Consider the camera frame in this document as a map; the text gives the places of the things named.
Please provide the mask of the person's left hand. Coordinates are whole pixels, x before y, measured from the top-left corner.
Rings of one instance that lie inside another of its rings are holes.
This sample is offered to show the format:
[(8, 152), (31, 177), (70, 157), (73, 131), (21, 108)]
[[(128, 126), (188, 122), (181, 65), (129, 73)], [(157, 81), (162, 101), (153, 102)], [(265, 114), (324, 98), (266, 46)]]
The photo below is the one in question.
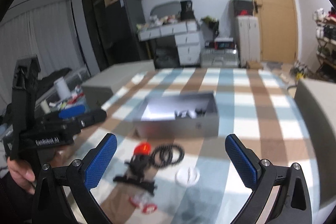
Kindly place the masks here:
[(30, 164), (24, 160), (7, 158), (7, 166), (15, 183), (29, 194), (35, 194), (35, 175)]

